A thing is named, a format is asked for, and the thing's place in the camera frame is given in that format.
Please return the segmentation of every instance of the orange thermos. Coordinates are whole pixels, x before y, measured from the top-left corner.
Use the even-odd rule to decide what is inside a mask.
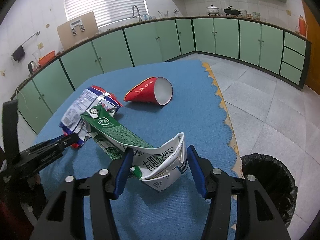
[[[306,37],[306,22],[303,19],[302,15],[299,17],[299,30],[300,34]]]

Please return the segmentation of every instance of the orange basket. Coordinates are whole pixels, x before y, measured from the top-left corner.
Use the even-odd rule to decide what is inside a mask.
[[[54,58],[54,51],[51,51],[50,53],[48,53],[47,55],[45,55],[44,57],[42,57],[39,61],[38,64],[43,67],[45,64],[47,64],[50,60],[52,60]]]

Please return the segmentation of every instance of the drawer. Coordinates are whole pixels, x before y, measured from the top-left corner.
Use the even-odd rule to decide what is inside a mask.
[[[304,64],[304,57],[295,51],[284,47],[282,61],[289,63],[292,66],[302,70]]]
[[[302,55],[305,55],[306,53],[306,41],[292,35],[291,33],[284,32],[284,45],[301,53]]]
[[[282,62],[281,64],[281,70],[280,70],[280,76],[285,77],[286,79],[291,80],[292,82],[299,85],[300,77],[301,77],[301,71],[288,65],[285,62]]]

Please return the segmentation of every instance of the tile floor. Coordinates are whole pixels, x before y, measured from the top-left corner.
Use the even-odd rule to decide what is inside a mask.
[[[320,96],[254,68],[192,54],[179,60],[208,62],[227,104],[240,155],[271,155],[287,166],[298,186],[288,228],[299,240],[320,209]]]

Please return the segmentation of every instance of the silver screw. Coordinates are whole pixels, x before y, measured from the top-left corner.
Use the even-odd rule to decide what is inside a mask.
[[[73,176],[68,176],[68,177],[66,177],[65,181],[66,181],[66,182],[72,182],[73,179],[74,179]]]
[[[256,177],[253,176],[253,175],[248,175],[247,178],[248,178],[249,181],[255,181],[256,180]]]
[[[216,175],[219,175],[219,174],[222,173],[222,171],[221,171],[219,168],[214,168],[214,169],[212,170],[212,172],[213,172],[214,174],[216,174]]]
[[[109,173],[109,171],[107,169],[102,169],[102,170],[99,171],[99,174],[103,175],[103,176],[107,175],[108,173]]]

